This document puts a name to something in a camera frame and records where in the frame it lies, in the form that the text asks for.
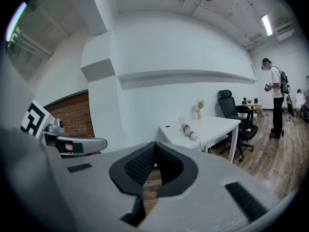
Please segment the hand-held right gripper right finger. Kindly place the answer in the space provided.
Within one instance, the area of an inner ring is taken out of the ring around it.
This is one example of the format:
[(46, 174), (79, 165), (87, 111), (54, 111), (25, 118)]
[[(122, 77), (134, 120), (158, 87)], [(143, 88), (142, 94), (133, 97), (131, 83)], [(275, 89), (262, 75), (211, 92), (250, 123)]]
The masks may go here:
[(181, 195), (159, 197), (144, 220), (146, 232), (263, 232), (288, 208), (294, 190), (280, 200), (250, 174), (219, 156), (179, 145), (198, 173)]

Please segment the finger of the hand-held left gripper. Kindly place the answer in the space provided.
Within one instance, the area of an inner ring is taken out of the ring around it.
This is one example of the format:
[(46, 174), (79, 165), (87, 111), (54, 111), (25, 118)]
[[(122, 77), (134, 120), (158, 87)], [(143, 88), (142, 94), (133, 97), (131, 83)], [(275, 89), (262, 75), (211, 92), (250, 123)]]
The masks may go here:
[(106, 139), (68, 135), (45, 135), (42, 140), (47, 146), (55, 147), (62, 157), (80, 157), (98, 153), (107, 148)]

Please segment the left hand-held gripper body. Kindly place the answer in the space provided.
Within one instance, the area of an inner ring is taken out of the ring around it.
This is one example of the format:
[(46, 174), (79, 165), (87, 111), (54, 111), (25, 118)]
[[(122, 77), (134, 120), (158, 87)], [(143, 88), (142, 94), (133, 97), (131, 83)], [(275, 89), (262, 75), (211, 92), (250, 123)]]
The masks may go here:
[(44, 136), (58, 136), (64, 134), (63, 121), (54, 118), (47, 110), (39, 105), (35, 100), (26, 111), (21, 130), (43, 141)]

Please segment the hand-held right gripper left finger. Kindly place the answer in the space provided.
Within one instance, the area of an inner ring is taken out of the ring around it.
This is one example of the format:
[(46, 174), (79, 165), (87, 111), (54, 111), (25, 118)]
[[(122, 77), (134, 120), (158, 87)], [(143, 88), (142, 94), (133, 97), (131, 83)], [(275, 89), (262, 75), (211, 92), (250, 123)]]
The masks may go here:
[(32, 136), (0, 129), (0, 168), (32, 232), (156, 232), (144, 225), (142, 186), (122, 193), (103, 156), (62, 159)]

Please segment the plastic bottle with red cap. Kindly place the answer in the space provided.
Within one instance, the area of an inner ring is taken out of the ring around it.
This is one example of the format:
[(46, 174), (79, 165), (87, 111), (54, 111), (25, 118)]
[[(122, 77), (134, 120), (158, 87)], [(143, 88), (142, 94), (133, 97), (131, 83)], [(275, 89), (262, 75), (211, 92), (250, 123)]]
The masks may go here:
[(185, 133), (185, 135), (187, 135), (193, 141), (198, 141), (200, 143), (199, 137), (196, 135), (195, 131), (187, 123), (183, 123), (181, 125), (181, 128), (183, 132)]

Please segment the white table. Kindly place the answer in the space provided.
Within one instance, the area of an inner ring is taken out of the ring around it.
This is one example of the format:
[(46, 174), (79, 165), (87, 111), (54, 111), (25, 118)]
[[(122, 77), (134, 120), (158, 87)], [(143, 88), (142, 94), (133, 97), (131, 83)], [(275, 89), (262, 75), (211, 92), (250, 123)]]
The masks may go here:
[(201, 120), (186, 119), (185, 123), (187, 123), (195, 131), (196, 135), (200, 139), (200, 143), (198, 141), (193, 141), (185, 135), (181, 125), (177, 121), (165, 123), (160, 127), (163, 141), (201, 151), (202, 148), (208, 150), (208, 148), (213, 147), (220, 140), (226, 138), (227, 134), (231, 132), (232, 142), (228, 160), (230, 162), (233, 161), (236, 151), (236, 139), (240, 120), (216, 116), (204, 116)]

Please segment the ceiling strip light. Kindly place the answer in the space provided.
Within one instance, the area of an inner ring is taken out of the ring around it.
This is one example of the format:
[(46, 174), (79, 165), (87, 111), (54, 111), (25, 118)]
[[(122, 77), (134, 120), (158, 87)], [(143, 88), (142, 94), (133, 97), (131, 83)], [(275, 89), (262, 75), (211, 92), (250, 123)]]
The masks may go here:
[(269, 21), (269, 18), (268, 16), (265, 14), (261, 17), (262, 19), (262, 22), (264, 24), (264, 28), (266, 30), (266, 33), (267, 33), (267, 36), (270, 36), (272, 35), (272, 28), (271, 28), (271, 25), (270, 25), (270, 21)]
[(18, 6), (18, 8), (15, 11), (15, 13), (13, 14), (13, 16), (12, 16), (12, 18), (11, 18), (9, 24), (8, 24), (8, 27), (7, 27), (7, 30), (6, 30), (6, 34), (5, 34), (5, 40), (7, 42), (10, 41), (11, 36), (13, 34), (13, 31), (14, 31), (16, 25), (17, 25), (17, 22), (18, 22), (20, 16), (22, 15), (23, 11), (25, 10), (26, 6), (27, 6), (27, 4), (25, 2), (22, 2)]

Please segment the black office chair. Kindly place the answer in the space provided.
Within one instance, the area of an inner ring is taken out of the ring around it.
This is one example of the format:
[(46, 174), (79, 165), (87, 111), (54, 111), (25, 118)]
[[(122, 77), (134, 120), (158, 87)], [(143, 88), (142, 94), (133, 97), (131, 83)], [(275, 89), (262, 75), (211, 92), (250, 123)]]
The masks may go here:
[(251, 152), (254, 150), (254, 146), (248, 144), (258, 132), (258, 127), (253, 124), (253, 109), (245, 108), (244, 115), (239, 114), (240, 106), (235, 104), (234, 97), (230, 90), (220, 90), (218, 103), (225, 118), (240, 120), (238, 135), (236, 139), (236, 148), (239, 150), (241, 155), (239, 162), (243, 162), (244, 155), (242, 147), (250, 148)]

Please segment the light wooden desk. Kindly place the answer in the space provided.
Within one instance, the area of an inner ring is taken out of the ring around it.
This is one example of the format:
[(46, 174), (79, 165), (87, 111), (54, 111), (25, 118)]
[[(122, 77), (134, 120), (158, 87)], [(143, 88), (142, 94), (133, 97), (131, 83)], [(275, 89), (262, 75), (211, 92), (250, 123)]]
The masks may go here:
[(247, 100), (247, 104), (243, 105), (240, 104), (239, 114), (244, 115), (245, 108), (253, 109), (253, 118), (258, 117), (258, 114), (261, 114), (263, 112), (263, 103), (260, 101), (257, 104), (254, 103), (254, 101)]

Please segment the black bag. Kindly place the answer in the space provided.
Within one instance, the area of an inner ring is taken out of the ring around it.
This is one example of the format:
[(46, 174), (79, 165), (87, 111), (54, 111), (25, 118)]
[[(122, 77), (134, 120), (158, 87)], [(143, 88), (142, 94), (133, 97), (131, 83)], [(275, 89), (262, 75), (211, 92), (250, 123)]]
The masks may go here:
[(301, 118), (305, 121), (305, 122), (309, 122), (309, 108), (306, 105), (302, 105), (301, 106)]

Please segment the ceiling air conditioner unit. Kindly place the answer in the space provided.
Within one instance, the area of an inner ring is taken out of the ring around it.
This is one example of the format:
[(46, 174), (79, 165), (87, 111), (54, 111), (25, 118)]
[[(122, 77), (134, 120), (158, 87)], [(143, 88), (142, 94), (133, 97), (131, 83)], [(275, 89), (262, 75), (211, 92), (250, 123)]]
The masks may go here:
[(285, 39), (288, 39), (290, 37), (292, 37), (292, 35), (294, 34), (295, 29), (293, 28), (293, 26), (291, 24), (287, 24), (284, 25), (282, 27), (279, 27), (276, 32), (276, 39), (280, 42), (283, 41)]

